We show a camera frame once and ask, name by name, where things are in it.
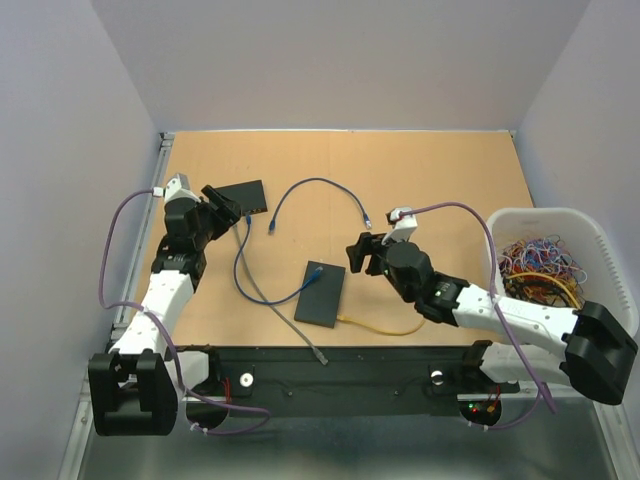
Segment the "black network switch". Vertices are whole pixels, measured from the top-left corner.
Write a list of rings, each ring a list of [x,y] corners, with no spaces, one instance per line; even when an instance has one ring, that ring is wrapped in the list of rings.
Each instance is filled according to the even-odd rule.
[[[252,180],[217,187],[216,190],[226,198],[237,202],[243,215],[254,215],[268,211],[263,182]]]
[[[339,313],[345,273],[343,266],[308,261],[294,320],[333,329]]]

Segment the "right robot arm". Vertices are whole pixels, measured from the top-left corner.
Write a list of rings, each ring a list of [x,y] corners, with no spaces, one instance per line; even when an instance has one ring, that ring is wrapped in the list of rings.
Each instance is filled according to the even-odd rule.
[[[466,387],[482,390],[529,375],[601,404],[621,404],[638,345],[605,306],[551,307],[500,297],[436,271],[416,244],[382,234],[361,233],[346,254],[352,272],[383,276],[425,319],[506,335],[507,344],[491,343],[461,364]]]

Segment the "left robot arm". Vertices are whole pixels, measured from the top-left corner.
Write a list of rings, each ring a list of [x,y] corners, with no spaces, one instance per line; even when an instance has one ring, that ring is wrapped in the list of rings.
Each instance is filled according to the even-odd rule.
[[[88,365],[100,436],[163,436],[173,430],[186,383],[171,333],[204,275],[207,245],[241,218],[237,202],[210,185],[195,194],[181,175],[148,193],[164,202],[166,233],[147,291],[139,303],[120,303],[134,312],[129,326]]]

